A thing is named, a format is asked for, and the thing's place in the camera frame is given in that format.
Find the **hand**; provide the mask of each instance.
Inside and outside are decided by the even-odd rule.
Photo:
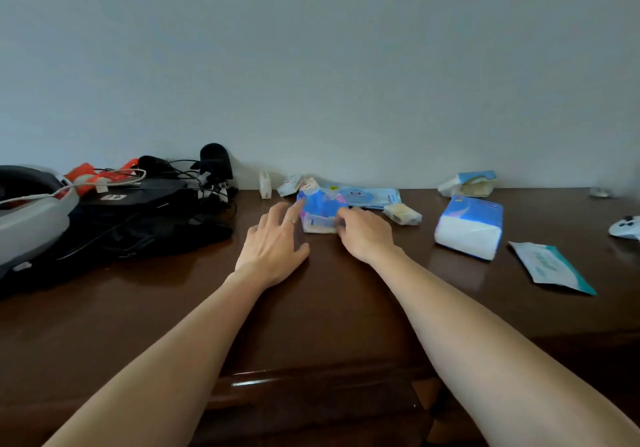
[[[348,252],[371,265],[380,252],[394,250],[391,225],[371,211],[360,208],[340,208],[337,216],[344,220],[336,230]]]
[[[304,204],[302,199],[287,209],[286,202],[279,202],[262,215],[260,223],[249,228],[246,234],[236,270],[253,267],[266,287],[290,276],[309,256],[308,243],[302,244],[298,251],[293,248],[293,230]]]

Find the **wooden table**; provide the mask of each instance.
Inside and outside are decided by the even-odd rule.
[[[607,235],[613,222],[636,214],[633,203],[589,198],[585,189],[496,190],[491,200],[504,206],[504,235],[487,263],[434,244],[447,199],[434,190],[404,190],[401,196],[423,221],[394,225],[396,244],[549,353],[594,354],[638,344],[640,243]],[[240,192],[236,233],[224,243],[182,256],[114,263],[52,289],[3,299],[0,432],[11,425],[54,428],[64,422],[219,287],[234,269],[247,228],[278,200]],[[296,239],[309,242],[308,263],[260,298],[209,408],[247,401],[277,385],[432,376],[380,278],[334,235],[304,235],[298,225]],[[534,285],[509,240],[557,246],[598,295]]]

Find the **white game controller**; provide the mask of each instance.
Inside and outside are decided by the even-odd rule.
[[[640,240],[640,216],[625,216],[611,225],[609,234],[619,238]]]

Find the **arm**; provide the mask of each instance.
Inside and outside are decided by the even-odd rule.
[[[255,301],[308,256],[308,244],[298,251],[293,244],[302,205],[282,220],[287,204],[278,203],[249,228],[236,271],[93,395],[45,447],[187,445]]]
[[[640,430],[594,388],[394,246],[370,211],[341,209],[340,238],[404,308],[439,376],[492,446],[631,446]]]

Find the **gray wall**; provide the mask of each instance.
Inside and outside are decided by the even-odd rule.
[[[640,0],[0,0],[0,161],[431,187],[630,178]]]

